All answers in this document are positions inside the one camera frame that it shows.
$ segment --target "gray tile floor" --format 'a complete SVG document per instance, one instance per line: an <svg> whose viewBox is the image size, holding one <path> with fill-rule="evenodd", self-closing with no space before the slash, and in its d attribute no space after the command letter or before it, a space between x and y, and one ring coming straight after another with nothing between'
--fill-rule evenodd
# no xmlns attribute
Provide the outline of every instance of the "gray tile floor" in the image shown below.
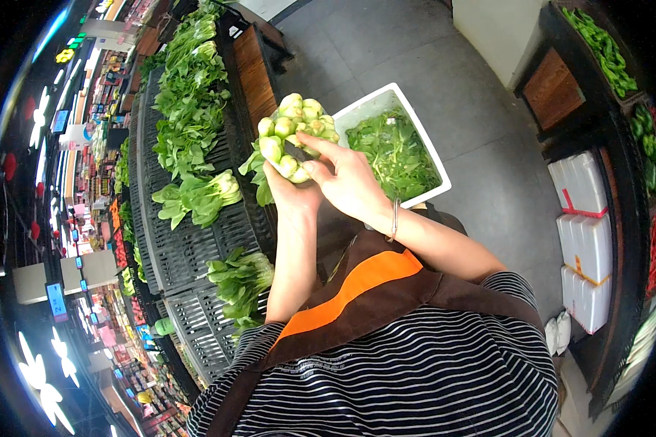
<svg viewBox="0 0 656 437"><path fill-rule="evenodd" d="M524 104L436 0L313 0L278 25L295 58L278 79L335 113L395 82L433 140L452 189L433 198L534 288L543 322L562 310L561 206Z"/></svg>

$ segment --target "black and white striped shirt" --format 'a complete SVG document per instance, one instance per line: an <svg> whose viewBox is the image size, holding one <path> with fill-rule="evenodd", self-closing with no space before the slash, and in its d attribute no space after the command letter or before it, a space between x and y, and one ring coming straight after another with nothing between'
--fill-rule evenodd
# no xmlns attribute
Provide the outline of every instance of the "black and white striped shirt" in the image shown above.
<svg viewBox="0 0 656 437"><path fill-rule="evenodd" d="M520 275L481 285L536 308ZM204 436L240 370L267 354L284 324L243 333L229 370L187 419ZM547 436L557 385L543 335L520 320L421 307L324 353L265 371L238 436Z"/></svg>

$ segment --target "bangle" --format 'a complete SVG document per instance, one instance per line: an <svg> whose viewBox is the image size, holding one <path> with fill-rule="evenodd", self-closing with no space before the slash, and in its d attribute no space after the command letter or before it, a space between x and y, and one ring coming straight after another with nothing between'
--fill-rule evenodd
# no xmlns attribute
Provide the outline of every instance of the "bangle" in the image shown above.
<svg viewBox="0 0 656 437"><path fill-rule="evenodd" d="M387 239L387 243L392 243L396 238L396 229L399 226L399 205L401 205L401 199L396 197L394 199L394 222L391 224L391 238Z"/></svg>

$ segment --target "baby bok choy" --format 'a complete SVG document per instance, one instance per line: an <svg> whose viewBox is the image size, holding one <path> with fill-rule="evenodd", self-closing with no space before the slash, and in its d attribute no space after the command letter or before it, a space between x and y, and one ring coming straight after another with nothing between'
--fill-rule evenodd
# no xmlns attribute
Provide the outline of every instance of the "baby bok choy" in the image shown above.
<svg viewBox="0 0 656 437"><path fill-rule="evenodd" d="M270 161L280 175L295 184L311 179L301 167L296 154L286 152L291 147L303 150L309 158L320 156L314 149L298 140L297 132L338 143L340 136L335 132L333 117L323 112L323 107L318 101L302 99L300 94L293 93L282 99L279 108L271 117L260 120L257 125L259 137L253 143L254 152L238 169L242 175L250 170L255 172L252 182L258 185L257 203L260 206L274 202L262 169L265 160Z"/></svg>
<svg viewBox="0 0 656 437"><path fill-rule="evenodd" d="M241 193L236 178L226 170L214 178L186 176L179 187L168 184L153 193L152 198L164 205L158 218L169 219L171 229L175 229L190 211L192 222L204 229L219 217L221 208L241 200Z"/></svg>
<svg viewBox="0 0 656 437"><path fill-rule="evenodd" d="M241 255L244 248L235 248L226 261L207 261L207 279L218 286L216 296L226 302L222 312L226 319L235 319L237 340L245 329L263 323L257 309L258 296L272 285L275 270L261 252Z"/></svg>

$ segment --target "white plastic container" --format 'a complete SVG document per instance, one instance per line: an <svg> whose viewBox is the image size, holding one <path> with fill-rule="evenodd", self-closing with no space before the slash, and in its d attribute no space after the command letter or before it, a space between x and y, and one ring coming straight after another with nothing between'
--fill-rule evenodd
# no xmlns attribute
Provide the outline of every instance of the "white plastic container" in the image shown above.
<svg viewBox="0 0 656 437"><path fill-rule="evenodd" d="M600 218L607 212L605 188L592 153L552 162L547 168L564 213Z"/></svg>
<svg viewBox="0 0 656 437"><path fill-rule="evenodd" d="M564 307L589 334L594 334L607 322L610 311L612 279L594 285L570 268L561 267Z"/></svg>
<svg viewBox="0 0 656 437"><path fill-rule="evenodd" d="M564 264L593 284L612 273L612 232L607 214L602 218L564 214L556 219Z"/></svg>
<svg viewBox="0 0 656 437"><path fill-rule="evenodd" d="M360 100L354 102L347 108L344 108L333 115L335 119L335 130L340 135L340 142L338 145L341 147L347 147L348 145L348 136L345 135L347 129L357 127L359 122L363 119L376 117L381 115L388 110L395 108L403 108L411 119L415 131L420 135L422 143L427 149L427 154L434 164L435 170L437 171L438 176L440 177L441 184L428 192L421 194L420 196L403 200L401 206L403 208L410 208L414 205L419 204L420 202L427 201L429 198L433 198L438 194L442 194L447 191L449 188L452 188L452 183L447 177L447 172L445 167L442 165L442 161L435 151L435 147L430 141L430 137L425 132L418 116L415 114L413 107L406 100L406 96L403 95L399 85L396 83L389 83L385 87L376 90L375 92L368 94L367 96L362 97Z"/></svg>

